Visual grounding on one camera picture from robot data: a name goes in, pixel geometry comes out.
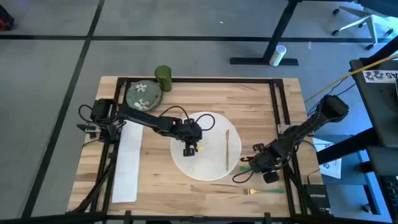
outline white bottle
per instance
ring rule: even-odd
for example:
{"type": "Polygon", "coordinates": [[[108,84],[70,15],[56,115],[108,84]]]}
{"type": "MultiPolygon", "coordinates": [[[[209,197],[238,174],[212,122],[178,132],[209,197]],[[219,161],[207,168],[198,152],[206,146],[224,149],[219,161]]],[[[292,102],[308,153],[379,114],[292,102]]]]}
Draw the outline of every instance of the white bottle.
{"type": "Polygon", "coordinates": [[[278,66],[279,62],[282,60],[284,55],[286,54],[286,47],[283,45],[278,45],[275,48],[275,52],[269,60],[269,64],[272,66],[278,66]]]}

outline office chair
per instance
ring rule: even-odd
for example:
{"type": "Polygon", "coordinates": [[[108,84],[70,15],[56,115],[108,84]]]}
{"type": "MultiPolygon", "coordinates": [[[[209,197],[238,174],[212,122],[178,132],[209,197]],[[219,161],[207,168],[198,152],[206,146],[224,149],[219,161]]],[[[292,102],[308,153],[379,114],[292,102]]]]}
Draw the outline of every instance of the office chair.
{"type": "Polygon", "coordinates": [[[390,28],[385,36],[393,33],[393,28],[397,25],[389,22],[385,17],[398,17],[398,0],[358,0],[358,4],[364,7],[364,10],[353,9],[350,7],[340,6],[338,9],[333,11],[333,15],[337,15],[340,9],[347,11],[359,19],[347,26],[341,27],[340,29],[334,30],[331,34],[336,36],[343,29],[358,25],[361,28],[363,25],[368,25],[369,31],[372,36],[373,44],[368,45],[365,49],[370,50],[377,44],[377,35],[375,24],[380,24],[390,28]]]}

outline sticker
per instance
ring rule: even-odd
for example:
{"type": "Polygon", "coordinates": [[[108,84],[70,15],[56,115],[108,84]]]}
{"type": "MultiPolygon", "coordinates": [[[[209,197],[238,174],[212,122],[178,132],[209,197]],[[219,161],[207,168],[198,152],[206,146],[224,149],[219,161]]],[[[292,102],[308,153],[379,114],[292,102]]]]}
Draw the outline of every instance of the sticker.
{"type": "Polygon", "coordinates": [[[365,70],[363,77],[367,83],[395,83],[398,78],[397,70],[365,70]]]}

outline desk leg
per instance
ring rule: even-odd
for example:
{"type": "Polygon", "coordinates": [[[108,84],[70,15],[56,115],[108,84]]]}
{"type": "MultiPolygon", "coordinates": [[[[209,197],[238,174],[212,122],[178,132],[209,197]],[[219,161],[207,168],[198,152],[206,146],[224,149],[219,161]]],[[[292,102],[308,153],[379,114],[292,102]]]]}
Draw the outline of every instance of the desk leg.
{"type": "Polygon", "coordinates": [[[317,152],[318,163],[322,165],[348,154],[363,150],[366,146],[377,146],[378,144],[379,139],[377,138],[376,131],[374,128],[369,128],[349,139],[317,152]]]}
{"type": "MultiPolygon", "coordinates": [[[[275,28],[274,34],[272,35],[271,40],[269,41],[266,52],[262,56],[262,58],[230,58],[229,63],[231,65],[269,65],[269,60],[271,59],[276,46],[280,38],[285,32],[287,25],[289,24],[290,18],[293,16],[294,9],[297,6],[299,0],[289,0],[282,16],[279,19],[278,25],[275,28]]],[[[279,65],[299,65],[299,61],[295,58],[283,58],[279,65]]]]}

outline white paper towel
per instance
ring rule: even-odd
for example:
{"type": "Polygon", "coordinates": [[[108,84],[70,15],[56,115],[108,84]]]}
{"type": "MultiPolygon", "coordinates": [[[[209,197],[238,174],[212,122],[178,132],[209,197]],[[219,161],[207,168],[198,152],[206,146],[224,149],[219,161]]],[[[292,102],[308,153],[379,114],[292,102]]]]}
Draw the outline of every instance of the white paper towel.
{"type": "Polygon", "coordinates": [[[114,184],[112,202],[135,202],[138,191],[139,159],[143,125],[131,121],[123,126],[114,184]]]}

